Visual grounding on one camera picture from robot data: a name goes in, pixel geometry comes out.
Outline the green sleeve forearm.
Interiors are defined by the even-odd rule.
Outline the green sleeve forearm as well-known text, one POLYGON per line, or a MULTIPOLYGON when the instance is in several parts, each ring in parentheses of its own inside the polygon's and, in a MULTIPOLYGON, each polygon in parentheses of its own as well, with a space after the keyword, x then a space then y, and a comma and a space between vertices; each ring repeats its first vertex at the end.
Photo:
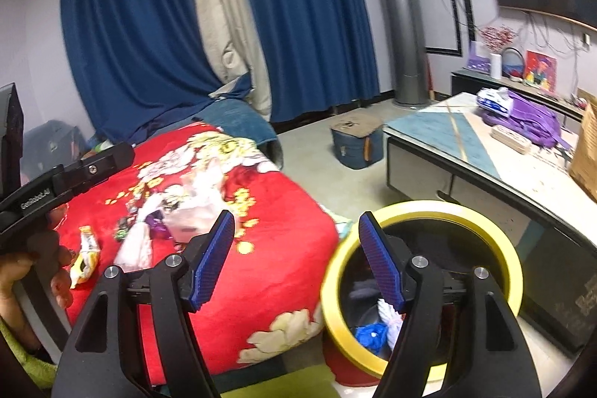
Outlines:
POLYGON ((30 354, 11 334, 4 321, 1 321, 1 333, 11 349, 14 358, 40 390, 51 390, 57 375, 57 366, 30 354))

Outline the person's left hand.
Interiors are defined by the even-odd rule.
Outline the person's left hand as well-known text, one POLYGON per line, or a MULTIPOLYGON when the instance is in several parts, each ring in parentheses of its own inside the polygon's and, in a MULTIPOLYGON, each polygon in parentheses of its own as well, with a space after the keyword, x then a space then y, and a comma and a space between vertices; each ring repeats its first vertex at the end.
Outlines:
POLYGON ((1 204, 1 320, 16 341, 29 351, 46 351, 53 363, 68 341, 65 309, 73 302, 65 270, 72 254, 56 234, 66 213, 61 205, 25 221, 18 207, 1 204))

